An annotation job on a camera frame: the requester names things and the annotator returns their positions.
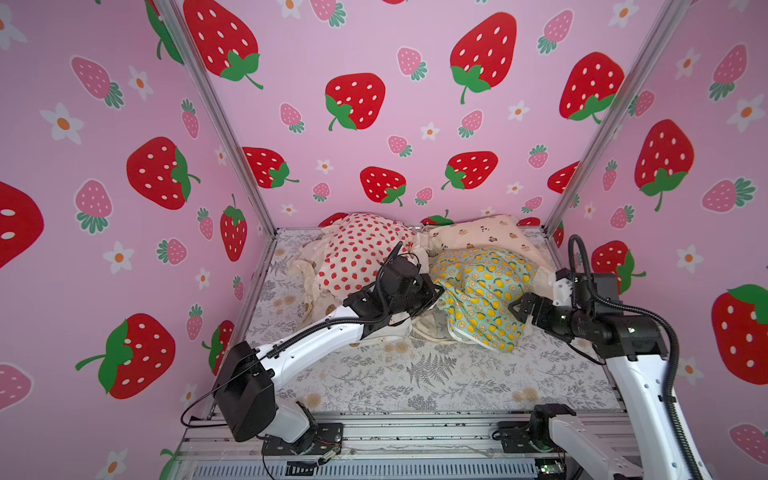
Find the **strawberry print pillow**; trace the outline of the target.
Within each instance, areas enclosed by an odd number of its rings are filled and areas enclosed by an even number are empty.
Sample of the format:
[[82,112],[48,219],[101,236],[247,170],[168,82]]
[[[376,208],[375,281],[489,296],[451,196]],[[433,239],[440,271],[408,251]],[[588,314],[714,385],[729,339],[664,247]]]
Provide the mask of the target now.
[[342,301],[376,279],[392,250],[418,257],[428,271],[428,237],[400,221],[372,213],[349,214],[322,230],[330,244],[319,272],[320,287]]

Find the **lemon print pillow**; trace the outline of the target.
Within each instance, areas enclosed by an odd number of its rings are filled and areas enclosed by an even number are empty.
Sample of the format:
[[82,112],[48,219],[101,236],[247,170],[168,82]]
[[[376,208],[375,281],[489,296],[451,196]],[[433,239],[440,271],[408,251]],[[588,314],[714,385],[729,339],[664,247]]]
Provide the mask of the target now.
[[440,253],[429,273],[444,289],[437,308],[453,339],[497,352],[515,350],[526,322],[509,305],[534,291],[537,263],[510,250],[476,247]]

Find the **cream large-bear print pillow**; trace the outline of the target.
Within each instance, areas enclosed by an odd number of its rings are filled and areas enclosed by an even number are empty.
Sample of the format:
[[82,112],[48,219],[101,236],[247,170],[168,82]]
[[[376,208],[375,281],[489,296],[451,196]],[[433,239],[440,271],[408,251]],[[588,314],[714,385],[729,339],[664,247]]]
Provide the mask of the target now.
[[329,244],[329,236],[321,235],[318,239],[303,245],[293,261],[292,267],[300,273],[304,290],[305,310],[297,326],[298,330],[321,320],[340,305],[339,300],[320,287],[319,272]]

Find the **cream bear print pillow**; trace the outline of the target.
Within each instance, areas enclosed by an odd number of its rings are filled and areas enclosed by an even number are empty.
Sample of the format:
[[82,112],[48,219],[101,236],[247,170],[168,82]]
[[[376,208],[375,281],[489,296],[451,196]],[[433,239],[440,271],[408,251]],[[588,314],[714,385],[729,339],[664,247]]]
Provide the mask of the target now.
[[518,220],[509,215],[494,215],[474,221],[462,222],[432,228],[429,233],[427,252],[430,257],[445,250],[498,247],[522,254],[544,267],[554,271],[554,264],[537,244],[517,225]]

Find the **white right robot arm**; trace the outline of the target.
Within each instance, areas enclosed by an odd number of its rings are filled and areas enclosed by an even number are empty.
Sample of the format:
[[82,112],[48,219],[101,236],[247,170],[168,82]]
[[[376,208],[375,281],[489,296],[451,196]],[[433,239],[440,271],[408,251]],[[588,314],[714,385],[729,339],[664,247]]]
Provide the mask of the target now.
[[709,478],[674,392],[679,346],[652,314],[621,302],[614,275],[562,269],[551,297],[525,293],[508,309],[565,343],[592,344],[624,403],[641,463],[626,460],[564,404],[534,408],[526,432],[533,447],[569,455],[594,479]]

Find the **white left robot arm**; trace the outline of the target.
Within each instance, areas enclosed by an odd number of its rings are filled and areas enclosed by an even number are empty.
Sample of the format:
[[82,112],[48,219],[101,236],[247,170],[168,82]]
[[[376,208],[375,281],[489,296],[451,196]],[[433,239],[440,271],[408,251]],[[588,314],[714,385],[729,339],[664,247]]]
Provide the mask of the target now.
[[402,326],[435,305],[444,288],[420,269],[408,256],[392,254],[374,281],[317,322],[271,344],[243,341],[231,347],[212,394],[233,439],[269,436],[307,449],[317,422],[300,402],[279,402],[278,391],[331,353]]

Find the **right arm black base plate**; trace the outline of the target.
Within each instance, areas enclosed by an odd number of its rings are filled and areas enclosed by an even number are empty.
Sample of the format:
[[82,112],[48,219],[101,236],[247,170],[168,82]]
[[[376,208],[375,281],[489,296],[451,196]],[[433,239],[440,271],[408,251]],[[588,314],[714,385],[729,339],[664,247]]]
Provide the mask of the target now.
[[492,432],[491,438],[501,443],[505,453],[550,453],[553,447],[532,436],[528,422],[502,421]]

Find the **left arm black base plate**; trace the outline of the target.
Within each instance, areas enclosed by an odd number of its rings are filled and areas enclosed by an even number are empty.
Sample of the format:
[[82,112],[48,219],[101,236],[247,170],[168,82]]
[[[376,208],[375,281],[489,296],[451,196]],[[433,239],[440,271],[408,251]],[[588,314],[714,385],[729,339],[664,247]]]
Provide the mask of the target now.
[[323,456],[341,451],[344,424],[339,422],[311,425],[297,441],[286,442],[267,436],[261,448],[265,456]]

